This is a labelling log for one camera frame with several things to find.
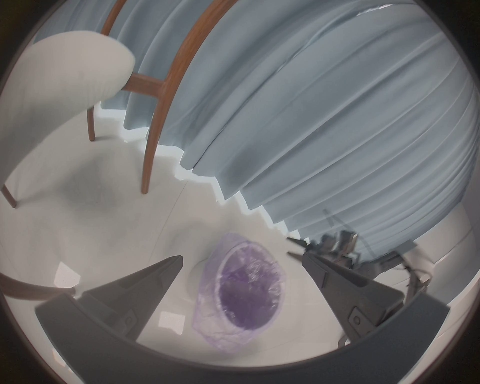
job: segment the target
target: plastic bag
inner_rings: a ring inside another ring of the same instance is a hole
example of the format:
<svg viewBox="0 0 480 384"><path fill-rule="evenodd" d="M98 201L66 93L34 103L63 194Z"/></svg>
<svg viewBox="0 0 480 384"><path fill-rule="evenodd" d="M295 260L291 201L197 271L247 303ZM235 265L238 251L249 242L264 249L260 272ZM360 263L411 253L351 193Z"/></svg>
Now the plastic bag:
<svg viewBox="0 0 480 384"><path fill-rule="evenodd" d="M275 321L285 280L260 244L235 233L224 235L205 265L193 328L214 347L238 351Z"/></svg>

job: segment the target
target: light under curtain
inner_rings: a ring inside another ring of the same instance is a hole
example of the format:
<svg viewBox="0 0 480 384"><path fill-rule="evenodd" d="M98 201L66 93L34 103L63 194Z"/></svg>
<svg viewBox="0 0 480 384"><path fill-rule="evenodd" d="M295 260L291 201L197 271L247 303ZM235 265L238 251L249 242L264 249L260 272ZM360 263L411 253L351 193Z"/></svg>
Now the light under curtain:
<svg viewBox="0 0 480 384"><path fill-rule="evenodd" d="M134 53L135 72L164 79L211 2L128 0L110 36ZM114 3L69 0L36 41L100 31ZM102 107L126 109L135 129L150 125L155 101L121 91ZM478 126L468 70L413 1L240 0L191 63L160 144L304 238L347 224L368 260L461 200Z"/></svg>

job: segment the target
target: curtain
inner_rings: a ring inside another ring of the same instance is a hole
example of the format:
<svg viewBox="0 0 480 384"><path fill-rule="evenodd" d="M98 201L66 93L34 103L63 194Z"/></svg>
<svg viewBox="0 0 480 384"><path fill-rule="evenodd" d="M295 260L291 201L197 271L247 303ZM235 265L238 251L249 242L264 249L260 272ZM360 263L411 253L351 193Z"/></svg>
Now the curtain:
<svg viewBox="0 0 480 384"><path fill-rule="evenodd" d="M129 0L110 35L135 71L164 79L211 1ZM70 0L36 39L99 31L113 3ZM478 103L459 54L413 1L240 0L193 59L160 144L304 238L347 224L368 260L461 200ZM155 100L121 91L102 107L126 109L135 129L150 125Z"/></svg>

